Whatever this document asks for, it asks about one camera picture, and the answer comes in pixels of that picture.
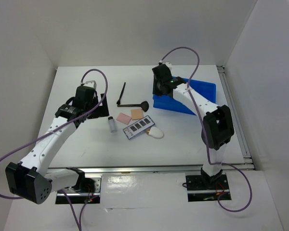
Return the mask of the clear bottle black cap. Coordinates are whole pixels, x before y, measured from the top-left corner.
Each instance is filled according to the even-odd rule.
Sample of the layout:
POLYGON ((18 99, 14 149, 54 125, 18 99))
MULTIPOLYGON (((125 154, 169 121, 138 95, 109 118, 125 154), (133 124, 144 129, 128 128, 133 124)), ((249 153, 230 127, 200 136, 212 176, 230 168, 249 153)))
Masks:
POLYGON ((110 128, 111 133, 114 133, 117 131, 117 126, 116 126, 115 120, 113 119, 112 116, 108 117, 108 124, 109 124, 109 128, 110 128))

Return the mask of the thin black makeup brush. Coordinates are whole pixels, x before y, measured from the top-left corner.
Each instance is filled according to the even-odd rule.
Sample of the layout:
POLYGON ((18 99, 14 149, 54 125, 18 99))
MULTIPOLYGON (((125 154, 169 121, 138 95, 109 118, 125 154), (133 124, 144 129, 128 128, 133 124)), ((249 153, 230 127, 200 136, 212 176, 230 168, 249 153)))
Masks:
POLYGON ((117 100, 117 105, 121 104, 121 99, 122 99, 122 96, 123 96, 123 93, 124 93, 124 90, 125 90, 125 86, 126 86, 126 83, 124 82, 122 90, 121 90, 120 95, 119 95, 119 99, 117 100))

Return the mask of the black fan makeup brush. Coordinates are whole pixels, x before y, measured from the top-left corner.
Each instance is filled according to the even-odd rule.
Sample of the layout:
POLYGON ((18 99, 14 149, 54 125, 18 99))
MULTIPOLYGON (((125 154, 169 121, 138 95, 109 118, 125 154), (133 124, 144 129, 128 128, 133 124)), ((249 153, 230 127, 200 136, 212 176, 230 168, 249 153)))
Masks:
POLYGON ((149 109, 149 103, 148 101, 143 101, 141 103, 119 104, 117 107, 140 107, 144 112, 147 112, 149 109))

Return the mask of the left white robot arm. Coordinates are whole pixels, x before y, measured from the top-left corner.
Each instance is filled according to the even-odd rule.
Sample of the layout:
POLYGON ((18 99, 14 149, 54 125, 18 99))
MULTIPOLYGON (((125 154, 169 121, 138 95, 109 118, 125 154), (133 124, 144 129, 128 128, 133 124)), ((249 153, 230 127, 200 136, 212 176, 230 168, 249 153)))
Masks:
POLYGON ((48 173, 50 163, 65 141, 87 119, 109 115, 106 94, 98 95, 95 88, 81 85, 76 94, 61 105, 49 127, 46 137, 18 163, 11 162, 5 169, 11 193, 36 204, 43 203, 51 192, 71 188, 80 192, 92 181, 75 167, 48 173))

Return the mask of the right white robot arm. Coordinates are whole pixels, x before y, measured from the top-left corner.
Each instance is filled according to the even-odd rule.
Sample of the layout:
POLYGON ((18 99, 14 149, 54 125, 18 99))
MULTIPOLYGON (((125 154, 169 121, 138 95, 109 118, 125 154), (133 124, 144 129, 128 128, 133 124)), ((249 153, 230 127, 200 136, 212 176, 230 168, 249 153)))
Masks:
POLYGON ((152 71, 155 95, 168 95, 198 116, 202 126, 201 138, 207 149, 200 182, 204 188, 212 188, 222 175, 226 146, 234 135, 230 108, 227 105, 218 106, 200 95, 190 86, 191 80, 173 77, 167 63, 160 63, 152 71))

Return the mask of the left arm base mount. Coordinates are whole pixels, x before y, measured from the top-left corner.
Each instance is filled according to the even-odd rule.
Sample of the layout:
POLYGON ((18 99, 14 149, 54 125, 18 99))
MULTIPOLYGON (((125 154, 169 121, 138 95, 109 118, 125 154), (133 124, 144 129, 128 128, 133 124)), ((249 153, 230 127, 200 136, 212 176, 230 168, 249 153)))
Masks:
POLYGON ((73 205, 99 204, 101 185, 101 175, 86 174, 86 182, 79 191, 75 191, 71 187, 63 188, 62 191, 69 197, 73 205))

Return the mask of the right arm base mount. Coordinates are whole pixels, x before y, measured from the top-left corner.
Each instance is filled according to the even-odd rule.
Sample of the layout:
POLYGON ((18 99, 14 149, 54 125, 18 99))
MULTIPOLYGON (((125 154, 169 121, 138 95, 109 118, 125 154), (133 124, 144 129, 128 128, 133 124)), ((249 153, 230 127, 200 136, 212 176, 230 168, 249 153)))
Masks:
POLYGON ((182 186, 187 190, 188 202, 232 200, 227 176, 223 174, 216 182, 206 186, 201 175, 187 175, 182 186))

